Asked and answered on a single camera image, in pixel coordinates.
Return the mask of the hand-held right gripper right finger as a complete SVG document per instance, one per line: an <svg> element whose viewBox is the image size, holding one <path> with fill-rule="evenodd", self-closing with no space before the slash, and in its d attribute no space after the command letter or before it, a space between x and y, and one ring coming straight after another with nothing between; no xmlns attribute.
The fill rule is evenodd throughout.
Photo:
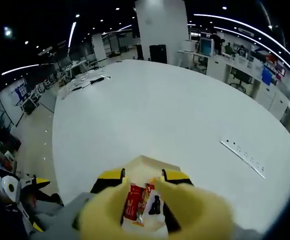
<svg viewBox="0 0 290 240"><path fill-rule="evenodd" d="M193 185L189 177L181 171L176 171L176 170L171 170L171 169L162 169L162 176L164 177L164 180L168 183L172 183L175 185L179 185L183 183ZM163 215L165 217L165 224L167 226L167 230L169 234L177 232L181 229L179 223L175 219L174 215L170 211L165 201L163 205Z"/></svg>

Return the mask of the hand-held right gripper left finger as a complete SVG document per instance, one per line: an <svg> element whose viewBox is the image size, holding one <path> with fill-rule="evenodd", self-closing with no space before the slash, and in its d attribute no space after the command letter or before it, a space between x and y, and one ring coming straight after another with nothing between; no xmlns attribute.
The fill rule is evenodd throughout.
<svg viewBox="0 0 290 240"><path fill-rule="evenodd" d="M116 187L122 183L125 169L117 168L103 172L94 183L90 192L83 192L67 204L59 213L57 233L65 240L78 240L79 215L83 207L98 193L108 187Z"/></svg>

